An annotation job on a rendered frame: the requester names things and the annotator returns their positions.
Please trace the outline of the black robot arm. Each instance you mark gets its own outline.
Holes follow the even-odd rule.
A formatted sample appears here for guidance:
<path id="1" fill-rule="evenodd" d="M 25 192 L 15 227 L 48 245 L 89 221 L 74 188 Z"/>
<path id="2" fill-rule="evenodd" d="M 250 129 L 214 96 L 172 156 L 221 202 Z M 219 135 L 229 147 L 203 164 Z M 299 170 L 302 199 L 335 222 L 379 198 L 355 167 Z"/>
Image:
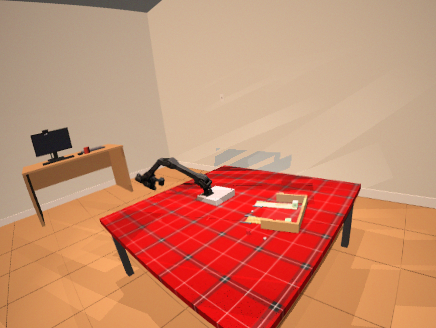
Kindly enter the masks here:
<path id="1" fill-rule="evenodd" d="M 188 177 L 192 178 L 195 181 L 194 182 L 195 184 L 200 186 L 201 189 L 203 188 L 204 193 L 202 195 L 208 197 L 208 196 L 214 194 L 214 192 L 212 192 L 212 188 L 211 188 L 212 180 L 209 179 L 207 175 L 202 174 L 202 173 L 196 173 L 196 172 L 188 169 L 187 167 L 179 164 L 178 161 L 174 157 L 158 159 L 155 162 L 154 166 L 149 171 L 144 173 L 143 176 L 140 174 L 137 174 L 137 176 L 135 176 L 135 181 L 137 181 L 139 183 L 143 183 L 145 185 L 145 187 L 148 187 L 149 189 L 156 190 L 157 186 L 155 186 L 155 183 L 152 184 L 152 181 L 150 179 L 153 178 L 153 176 L 155 175 L 155 171 L 161 165 L 166 166 L 170 169 L 175 169 L 175 170 L 187 175 Z"/>

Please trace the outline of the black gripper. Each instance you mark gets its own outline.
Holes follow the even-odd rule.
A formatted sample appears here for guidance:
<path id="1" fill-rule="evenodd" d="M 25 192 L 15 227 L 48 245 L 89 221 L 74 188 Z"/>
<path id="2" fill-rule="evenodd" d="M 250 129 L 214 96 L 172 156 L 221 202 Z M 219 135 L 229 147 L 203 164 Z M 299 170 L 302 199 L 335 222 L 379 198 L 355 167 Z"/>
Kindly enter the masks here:
<path id="1" fill-rule="evenodd" d="M 153 184 L 153 183 L 156 184 L 156 182 L 158 182 L 158 185 L 159 185 L 159 186 L 161 186 L 161 187 L 164 186 L 164 181 L 165 181 L 164 178 L 156 179 L 156 175 L 154 175 L 153 178 L 151 178 L 150 180 L 152 181 L 152 184 Z M 152 184 L 151 184 L 151 185 L 152 185 Z"/>

